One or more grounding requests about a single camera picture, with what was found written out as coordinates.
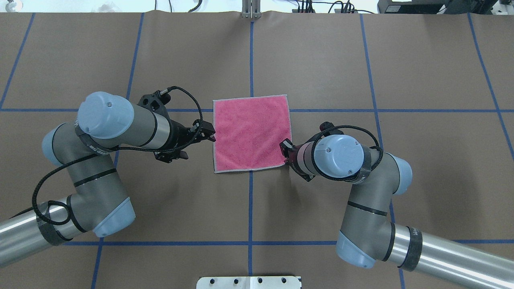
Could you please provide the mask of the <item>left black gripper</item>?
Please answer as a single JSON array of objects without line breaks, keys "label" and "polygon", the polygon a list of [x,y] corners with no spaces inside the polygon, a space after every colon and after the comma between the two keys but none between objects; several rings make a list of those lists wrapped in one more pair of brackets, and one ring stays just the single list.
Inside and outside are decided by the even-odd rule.
[{"label": "left black gripper", "polygon": [[165,150],[155,152],[155,159],[164,163],[174,160],[188,160],[185,148],[204,140],[215,142],[215,129],[210,122],[196,119],[191,127],[186,127],[174,120],[169,121],[169,137],[165,143]]}]

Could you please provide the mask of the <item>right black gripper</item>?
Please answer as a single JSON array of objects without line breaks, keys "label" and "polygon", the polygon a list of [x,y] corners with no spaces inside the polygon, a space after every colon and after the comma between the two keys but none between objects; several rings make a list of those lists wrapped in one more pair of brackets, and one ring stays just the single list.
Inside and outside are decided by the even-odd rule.
[{"label": "right black gripper", "polygon": [[281,154],[285,159],[288,159],[288,164],[294,171],[307,171],[304,156],[307,144],[294,146],[292,141],[286,138],[279,144],[279,146]]}]

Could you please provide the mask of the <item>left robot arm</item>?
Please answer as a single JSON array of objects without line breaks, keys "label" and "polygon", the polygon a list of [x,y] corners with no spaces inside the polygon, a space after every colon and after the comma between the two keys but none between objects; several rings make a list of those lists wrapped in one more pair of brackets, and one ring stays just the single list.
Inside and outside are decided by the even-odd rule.
[{"label": "left robot arm", "polygon": [[36,185],[31,206],[1,223],[1,267],[7,267],[85,232],[103,238],[135,220],[130,197],[112,154],[140,151],[161,162],[188,159],[185,148],[215,142],[213,124],[199,118],[190,127],[169,117],[171,86],[143,95],[137,104],[95,92],[79,106],[74,122],[62,123],[42,141],[55,165]]}]

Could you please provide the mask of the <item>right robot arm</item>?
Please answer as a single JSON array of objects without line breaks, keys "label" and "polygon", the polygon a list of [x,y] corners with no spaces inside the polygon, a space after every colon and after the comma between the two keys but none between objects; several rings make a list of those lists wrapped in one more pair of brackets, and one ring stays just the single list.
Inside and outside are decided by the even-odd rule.
[{"label": "right robot arm", "polygon": [[412,182],[405,160],[339,133],[320,133],[299,146],[285,139],[279,146],[285,163],[305,181],[322,176],[352,184],[336,242],[345,262],[364,269],[391,262],[463,287],[512,289],[512,260],[389,221],[392,197]]}]

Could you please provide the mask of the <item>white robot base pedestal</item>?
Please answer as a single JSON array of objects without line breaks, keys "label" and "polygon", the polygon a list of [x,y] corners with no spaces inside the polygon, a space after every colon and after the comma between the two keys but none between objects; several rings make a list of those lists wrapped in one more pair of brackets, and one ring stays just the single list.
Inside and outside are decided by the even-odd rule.
[{"label": "white robot base pedestal", "polygon": [[231,276],[202,277],[197,289],[302,289],[297,276]]}]

